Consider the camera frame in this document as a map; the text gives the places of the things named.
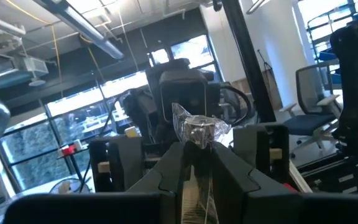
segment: white column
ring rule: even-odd
[[[283,106],[297,103],[295,72],[309,63],[292,1],[270,0],[256,12],[261,14],[260,26]]]
[[[224,80],[234,82],[245,78],[236,41],[224,10],[215,12],[213,6],[200,6],[200,9]]]

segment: black pillar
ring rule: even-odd
[[[242,66],[247,75],[248,84],[255,100],[260,122],[275,122],[276,117],[262,72],[259,68],[254,46],[249,36],[239,0],[222,0],[221,2],[234,39],[236,40],[237,48],[239,49]]]

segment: ceiling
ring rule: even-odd
[[[37,21],[12,4],[48,22]],[[180,9],[190,10],[205,0],[67,0],[90,23],[105,34],[114,37],[172,16]],[[11,24],[22,24],[27,33],[22,38],[28,55],[48,59],[55,56],[52,28],[55,29],[59,54],[80,48],[77,33],[33,0],[0,0],[0,19]]]

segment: chair armrest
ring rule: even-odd
[[[331,95],[329,97],[325,97],[324,99],[320,100],[317,103],[317,106],[327,106],[328,104],[332,103],[333,101],[335,101],[336,98],[338,98],[339,95]]]
[[[292,110],[292,108],[294,108],[297,105],[297,103],[292,103],[290,105],[287,105],[283,108],[280,109],[280,112],[286,112],[286,111],[290,111]]]

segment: red object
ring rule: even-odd
[[[292,192],[298,192],[298,191],[297,191],[297,190],[295,190],[293,187],[291,187],[291,185],[290,185],[290,184],[288,184],[288,183],[284,183],[283,185],[284,185],[284,187],[286,187],[286,188],[290,189]]]
[[[74,151],[75,151],[75,146],[74,146],[74,145],[69,146],[69,147],[67,147],[67,148],[65,148],[65,149],[62,149],[62,153],[63,153],[63,155],[65,155],[65,156],[68,156],[68,155],[70,155],[70,154],[73,154]]]

